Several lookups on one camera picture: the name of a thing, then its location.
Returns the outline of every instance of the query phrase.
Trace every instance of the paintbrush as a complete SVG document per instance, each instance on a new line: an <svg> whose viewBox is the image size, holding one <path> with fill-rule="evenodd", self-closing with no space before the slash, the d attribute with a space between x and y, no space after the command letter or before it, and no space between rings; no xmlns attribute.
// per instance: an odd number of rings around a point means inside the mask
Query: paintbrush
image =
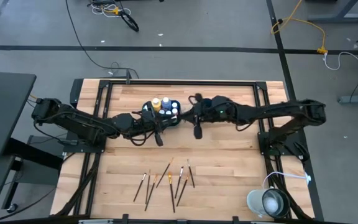
<svg viewBox="0 0 358 224"><path fill-rule="evenodd" d="M153 189L154 189L154 185L155 185L155 182L156 182L156 181L157 181L157 174L156 174L155 177L154 177L153 186L152 186L152 189L150 190L149 199L147 200L146 208L144 209L144 211L146 211L146 210L147 210L147 207L149 206L150 198L152 197L152 193L153 193Z"/></svg>
<svg viewBox="0 0 358 224"><path fill-rule="evenodd" d="M177 206L179 205L179 202L180 202L181 196L183 195L183 191L185 191L185 187L186 187L186 184L187 184L187 180L188 180L188 179L189 179L189 174L187 174L187 177L186 177L186 180L185 180L185 184L183 184L183 188L181 189L181 192L180 192L180 195L179 195L179 199L178 199Z"/></svg>
<svg viewBox="0 0 358 224"><path fill-rule="evenodd" d="M175 201L173 200L173 189L172 189L172 175L171 175L171 172L168 172L168 180L169 180L169 187L171 188L172 208L173 208L173 212L175 213Z"/></svg>
<svg viewBox="0 0 358 224"><path fill-rule="evenodd" d="M160 181L158 182L158 184L157 184L157 186L156 186L155 188L157 188L157 187L160 185L161 180L162 180L162 178L164 177L165 173L167 172L167 170L168 170L169 166L171 165L172 161L173 161L173 158L172 158L171 161L168 163L167 168L165 168L165 171L164 171L164 173L162 174L161 179L160 179Z"/></svg>
<svg viewBox="0 0 358 224"><path fill-rule="evenodd" d="M179 180L178 180L178 187L177 187L177 191L175 193L175 199L178 196L178 190L179 190L179 184L180 184L180 179L181 179L181 174L183 173L183 167L180 168L180 175L179 175Z"/></svg>
<svg viewBox="0 0 358 224"><path fill-rule="evenodd" d="M146 173L144 173L144 174L143 174L142 181L140 182L140 184L139 184L139 188L137 189L137 192L136 192L136 194L135 194L134 202L135 202L135 200L136 200L137 194L139 194L139 190L140 190L140 188L142 187L143 180L144 180L145 176L146 176Z"/></svg>
<svg viewBox="0 0 358 224"><path fill-rule="evenodd" d="M190 176L191 176L191 182L193 183L193 188L196 188L196 186L194 185L193 173L191 171L189 160L187 160L187 166L189 167Z"/></svg>
<svg viewBox="0 0 358 224"><path fill-rule="evenodd" d="M151 170L149 169L149 179L147 180L147 191L146 191L146 203L147 203L147 196L149 196L150 173Z"/></svg>

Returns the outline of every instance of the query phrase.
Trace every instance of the white cable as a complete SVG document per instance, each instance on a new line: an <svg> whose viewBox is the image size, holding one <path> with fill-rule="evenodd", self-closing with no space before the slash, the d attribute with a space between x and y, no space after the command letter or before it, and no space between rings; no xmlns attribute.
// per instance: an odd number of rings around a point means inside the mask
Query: white cable
<svg viewBox="0 0 358 224"><path fill-rule="evenodd" d="M288 176L288 177L295 177L295 178L307 180L307 177L305 177L305 176L299 176L299 175L294 175L294 174L286 174L286 173L283 173L283 172L274 171L274 172L269 173L269 175L265 177L264 182L262 183L262 188L263 189L265 189L265 182L266 182L267 178L270 177L272 174L281 174L281 175Z"/></svg>
<svg viewBox="0 0 358 224"><path fill-rule="evenodd" d="M92 13L93 13L93 14L96 14L96 15L102 15L102 14L103 14L103 15L106 16L107 18L118 18L118 17L120 17L120 16L109 16L109 15L107 15L107 14L105 13L106 11L112 11L113 9L117 8L117 6L116 6L115 4L104 5L103 8L96 7L96 6L94 6L94 5L92 4L91 7L92 7ZM121 12L122 10L124 10L124 11L126 10L128 15L131 15L131 14L132 14L131 10L128 9L128 8L119 9L120 12Z"/></svg>
<svg viewBox="0 0 358 224"><path fill-rule="evenodd" d="M328 69L334 70L334 71L339 70L339 68L341 67L341 55L342 55L342 54L348 54L348 55L353 56L354 58L356 58L356 59L358 60L358 57L356 57L354 54L351 54L351 53L349 53L349 52L341 52L341 53L339 53L339 55L338 55L338 68L331 68L330 66L327 65L327 53L325 53L325 54L324 54L324 57L323 57L323 61L324 61L324 64L326 65L326 67L327 67Z"/></svg>

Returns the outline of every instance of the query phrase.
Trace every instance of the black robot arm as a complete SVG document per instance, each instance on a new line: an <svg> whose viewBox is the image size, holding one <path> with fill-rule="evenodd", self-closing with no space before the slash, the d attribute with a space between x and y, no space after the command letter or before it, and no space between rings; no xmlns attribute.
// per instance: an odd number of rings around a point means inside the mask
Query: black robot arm
<svg viewBox="0 0 358 224"><path fill-rule="evenodd" d="M102 119L63 104L57 99L39 98L31 117L35 124L59 125L77 134L85 144L90 146L99 144L105 137L116 139L120 135L125 139L130 139L135 145L139 145L137 141L145 141L152 134L155 134L157 144L162 146L160 133L175 120L175 117L155 113L151 102L147 102L146 106L147 109L133 112L140 115L139 119L133 118L130 113Z"/></svg>
<svg viewBox="0 0 358 224"><path fill-rule="evenodd" d="M326 121L325 105L314 100L289 101L261 107L240 105L225 96L215 96L212 99L208 99L203 98L201 94L196 94L195 96L190 96L189 100L193 107L186 113L181 114L180 119L194 124L196 139L202 138L201 123L203 122L230 122L236 125L238 131L243 131L258 119L281 116L294 117L281 128L273 128L269 131L269 138L274 141L305 126L318 126ZM248 126L239 129L239 126L246 124Z"/></svg>

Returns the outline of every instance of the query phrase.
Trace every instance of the floor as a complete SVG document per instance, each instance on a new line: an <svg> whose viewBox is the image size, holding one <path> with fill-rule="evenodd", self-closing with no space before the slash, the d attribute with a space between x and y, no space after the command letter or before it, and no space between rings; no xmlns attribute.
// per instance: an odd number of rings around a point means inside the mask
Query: floor
<svg viewBox="0 0 358 224"><path fill-rule="evenodd" d="M297 4L296 0L272 2L278 18L287 17ZM303 2L295 17L306 19L308 14L337 11L346 2ZM266 1L124 1L139 24L139 33L120 18L92 14L87 3L68 0L82 44L92 50L89 54L101 65L117 62L136 69L141 78L285 81L283 59L275 37L269 34ZM74 78L109 75L78 47L64 1L0 0L1 5L5 7L0 7L0 72L36 74L33 95L68 103ZM351 12L358 12L358 3ZM358 23L321 27L326 31L328 50L358 54ZM336 102L357 84L358 61L343 55L342 67L328 70L322 55L314 54L321 46L322 35L309 25L291 22L280 35L284 49L299 49L285 54L296 97L327 104L326 124L305 129L324 219L358 223L358 105ZM164 47L187 48L168 51ZM336 67L337 55L329 55L328 64ZM26 106L14 131L13 136L21 141L30 134L40 135L32 127L31 112L32 108ZM63 133L52 125L45 126L44 131ZM52 188L20 184L14 201L24 207ZM52 199L49 195L10 220L46 217Z"/></svg>

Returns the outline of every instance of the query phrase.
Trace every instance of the wooden table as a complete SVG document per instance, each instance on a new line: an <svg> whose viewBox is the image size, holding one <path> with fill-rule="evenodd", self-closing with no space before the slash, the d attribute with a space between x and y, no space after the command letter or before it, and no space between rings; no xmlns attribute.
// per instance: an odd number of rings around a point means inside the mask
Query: wooden table
<svg viewBox="0 0 358 224"><path fill-rule="evenodd" d="M98 83L98 79L84 80L77 106L79 110L93 113ZM282 82L267 82L267 88L270 103L287 100ZM114 85L108 117L139 111L144 102L164 96L178 100L182 110L186 111L191 108L187 98L195 93L201 93L205 98L223 95L237 103L255 106L254 93L245 86ZM289 119L275 118L274 122L276 126L281 126ZM200 140L193 137L193 125L190 123L182 122L178 127L167 129L162 134L163 147L158 147L153 138L141 147L121 137L108 139L99 164L91 217L121 218L127 213L129 218L136 219L232 220L233 216L238 216L240 220L261 220L246 203L247 194L261 189L266 176L257 140L258 124L243 132L237 132L233 124L227 123L203 124L202 127L203 138ZM77 153L64 163L51 214L58 212L76 190L83 157L83 154ZM173 190L176 190L181 166L185 166L183 176L187 175L187 159L191 162L196 187L193 188L189 180L179 207L173 213L168 178L164 177L154 190L145 212L147 178L136 202L133 202L143 173L151 169L152 181L155 174L162 175L172 157L174 160L169 170L173 173ZM282 163L284 172L304 175L303 166L297 158L283 156ZM305 180L286 177L285 181L299 206L313 217ZM85 212L87 194L86 190L81 213Z"/></svg>

